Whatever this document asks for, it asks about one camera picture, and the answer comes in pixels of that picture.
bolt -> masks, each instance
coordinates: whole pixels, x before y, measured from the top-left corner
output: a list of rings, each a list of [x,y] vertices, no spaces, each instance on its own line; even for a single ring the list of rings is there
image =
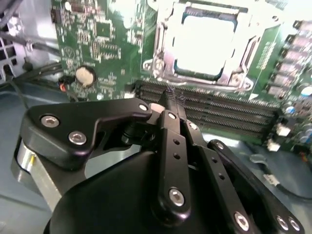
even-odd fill
[[[169,115],[169,117],[172,118],[172,119],[175,119],[175,118],[176,118],[176,116],[175,116],[174,114],[172,114],[172,113],[169,113],[168,115]]]
[[[157,70],[163,70],[164,69],[164,62],[160,59],[156,60],[155,67]]]
[[[183,206],[184,204],[184,196],[178,189],[171,189],[169,198],[176,206]]]
[[[54,116],[44,116],[41,118],[41,123],[47,128],[55,128],[59,126],[59,120]]]
[[[276,216],[276,220],[277,220],[278,224],[279,224],[285,231],[288,231],[288,225],[287,225],[287,223],[286,223],[280,216]]]
[[[221,150],[224,149],[223,145],[222,145],[220,142],[217,142],[216,145],[217,145],[217,147],[219,147]]]
[[[291,223],[292,227],[293,227],[296,231],[300,231],[299,225],[294,221],[293,218],[289,217],[289,222]]]
[[[240,226],[240,228],[244,231],[249,230],[249,223],[247,219],[240,213],[240,212],[235,212],[234,218],[236,223]]]
[[[103,94],[101,94],[101,93],[97,94],[97,100],[102,100],[103,97],[104,97]]]
[[[192,129],[194,129],[194,130],[196,130],[196,129],[197,129],[196,124],[194,124],[194,123],[192,123],[192,122],[190,122],[190,127],[191,127]]]
[[[83,145],[87,142],[87,137],[85,136],[85,134],[78,131],[71,132],[68,138],[70,142],[74,143],[75,145]]]
[[[147,111],[147,107],[142,104],[139,105],[139,108],[143,111]]]

black metal bracket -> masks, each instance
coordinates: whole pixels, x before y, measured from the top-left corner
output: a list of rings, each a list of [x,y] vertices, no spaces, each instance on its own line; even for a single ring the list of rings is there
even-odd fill
[[[198,126],[186,119],[183,98],[176,97],[172,89],[152,105],[134,98],[33,107],[24,116],[20,137],[18,148],[27,153],[17,151],[14,160],[27,162],[27,166],[19,165],[32,176],[46,199],[51,191],[57,191],[59,198],[53,199],[50,207],[57,206],[58,214],[62,200],[66,200],[63,196],[89,183],[83,174],[89,158],[139,144],[141,153],[135,158],[154,155],[158,159],[150,205],[162,226],[182,227],[195,216],[205,216],[202,211],[198,213],[198,208],[191,211],[191,196],[197,192],[189,167],[196,165],[201,186],[210,191],[205,202],[218,207],[213,218],[219,232],[304,233],[299,220],[226,145],[217,140],[205,142]],[[39,186],[42,178],[51,183],[51,190]],[[205,217],[196,222],[205,222]]]

black ram slot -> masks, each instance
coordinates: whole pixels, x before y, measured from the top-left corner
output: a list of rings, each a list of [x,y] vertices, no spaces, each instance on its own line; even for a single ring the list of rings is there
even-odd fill
[[[139,97],[142,96],[149,96],[151,94],[154,95],[161,95],[164,89],[167,87],[164,84],[160,84],[158,82],[155,82],[155,86],[153,85],[154,82],[151,83],[143,83],[141,86],[138,86],[137,89],[137,95]],[[176,87],[175,90],[181,90],[181,87]],[[277,111],[277,108],[273,107],[265,107],[259,104],[249,104],[246,102],[239,102],[231,100],[230,98],[222,98],[222,97],[216,97],[209,94],[198,94],[194,91],[186,91],[183,92],[183,95],[186,98],[186,105],[190,106],[196,106],[199,107],[199,105],[202,108],[206,108],[207,106],[211,107],[218,107],[222,109],[228,109],[231,111],[237,111],[237,112],[243,112],[247,114],[252,115],[258,115],[258,116],[264,116],[264,117],[274,117],[275,111]]]
[[[266,128],[262,125],[246,123],[243,121],[231,120],[228,118],[212,116],[212,115],[200,115],[198,112],[186,112],[187,115],[200,117],[200,120],[207,123],[213,123],[222,126],[228,126],[235,129],[241,129],[249,132],[261,133]]]
[[[228,126],[220,126],[220,125],[217,125],[217,124],[207,123],[207,122],[202,121],[202,120],[191,118],[189,116],[187,116],[187,117],[188,117],[189,121],[194,122],[199,127],[202,126],[204,128],[207,128],[207,129],[208,128],[218,129],[218,130],[221,130],[221,131],[230,132],[230,133],[234,133],[234,134],[238,134],[238,135],[242,135],[242,136],[255,137],[257,139],[260,139],[262,137],[262,134],[260,134],[260,133],[244,131],[244,130],[241,130],[241,129],[235,129],[235,128],[231,128],[231,127],[228,127]]]
[[[185,107],[186,111],[191,110],[191,111],[197,111],[200,113],[206,113],[214,116],[220,116],[220,117],[225,117],[225,118],[230,118],[234,120],[239,120],[243,122],[249,122],[249,123],[255,123],[259,125],[267,125],[271,122],[269,118],[258,116],[258,115],[247,115],[244,113],[234,113],[231,111],[227,110],[220,110],[220,108],[209,108],[209,109],[202,109],[194,106],[186,106]]]

green circuit board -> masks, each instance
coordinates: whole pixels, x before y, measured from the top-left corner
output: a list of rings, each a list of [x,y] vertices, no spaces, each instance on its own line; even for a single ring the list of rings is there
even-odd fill
[[[61,62],[64,72],[74,76],[80,66],[93,68],[97,80],[88,87],[74,82],[68,89],[85,100],[110,100],[126,98],[125,86],[136,80],[156,80],[153,74],[143,69],[143,63],[155,55],[156,25],[158,12],[149,0],[52,0],[52,19],[56,26]],[[208,0],[193,0],[196,4]],[[247,91],[222,91],[198,87],[190,83],[184,87],[189,90],[205,92],[251,103],[285,107],[291,106],[296,112],[288,114],[301,117],[296,127],[296,138],[303,126],[310,123],[312,109],[302,104],[310,101],[309,95],[302,95],[302,89],[311,84],[311,50],[299,52],[304,55],[300,63],[290,62],[292,80],[287,85],[274,84],[278,70],[284,65],[282,53],[289,50],[287,41],[301,36],[296,28],[301,20],[299,14],[307,6],[305,0],[267,0],[276,9],[284,12],[280,24],[265,29],[258,48],[248,68],[247,77],[253,82]],[[207,57],[207,62],[218,54]]]

wire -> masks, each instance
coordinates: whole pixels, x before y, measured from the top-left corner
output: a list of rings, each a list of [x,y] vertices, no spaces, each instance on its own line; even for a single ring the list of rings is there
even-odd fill
[[[12,0],[1,0],[0,14],[3,14],[4,11],[9,8],[11,3],[12,3]]]
[[[62,92],[65,92],[70,98],[72,98],[73,100],[75,100],[75,102],[79,102],[79,99],[78,99],[78,97],[76,96],[76,94],[74,94],[74,93],[68,91],[68,90],[66,89],[66,86],[65,86],[64,83],[59,84],[59,89],[60,89]]]
[[[26,102],[25,98],[23,97],[23,93],[21,92],[20,88],[14,83],[13,80],[9,80],[8,83],[9,83],[10,85],[12,85],[12,87],[15,89],[15,91],[16,91],[16,93],[18,94],[20,100],[22,101],[22,103],[23,103],[25,109],[28,110],[28,109],[29,109],[29,106],[27,105],[27,102]]]
[[[24,82],[28,79],[35,79],[40,78],[43,76],[53,75],[55,73],[62,72],[63,69],[61,68],[61,63],[54,62],[48,65],[45,65],[43,67],[34,69],[33,71],[26,72],[24,74],[19,75],[18,77],[15,77],[13,80],[15,83]],[[0,84],[0,89],[5,88],[9,86],[10,84],[8,82]]]
[[[6,32],[3,32],[3,31],[0,31],[0,38],[12,41],[14,43],[17,43],[17,44],[20,44],[23,46],[27,45],[27,41],[24,38],[12,36],[10,34],[7,34]],[[51,53],[53,55],[59,56],[59,50],[57,48],[53,48],[51,46],[48,46],[46,44],[42,44],[39,42],[33,43],[33,49],[46,51],[46,52]]]
[[[257,155],[257,157],[255,159],[258,159],[258,158],[259,158],[259,160],[252,160],[252,156],[251,156],[250,160],[251,160],[251,162],[253,162],[253,163],[255,163],[255,164],[257,164],[259,166],[259,168],[261,169],[263,174],[275,177],[273,172],[270,170],[265,157],[263,155]],[[288,190],[281,183],[276,184],[276,188],[278,190],[280,190],[282,193],[284,193],[284,194],[286,194],[288,196],[292,196],[294,198],[297,198],[299,200],[302,200],[302,201],[305,201],[305,202],[311,202],[312,201],[312,197],[305,197],[305,196],[297,195],[297,194],[291,192],[290,190]]]
[[[0,21],[0,29],[4,28],[8,24],[9,20],[17,11],[22,1],[23,0],[13,0],[12,5],[9,7],[9,9],[7,10],[7,12]]]

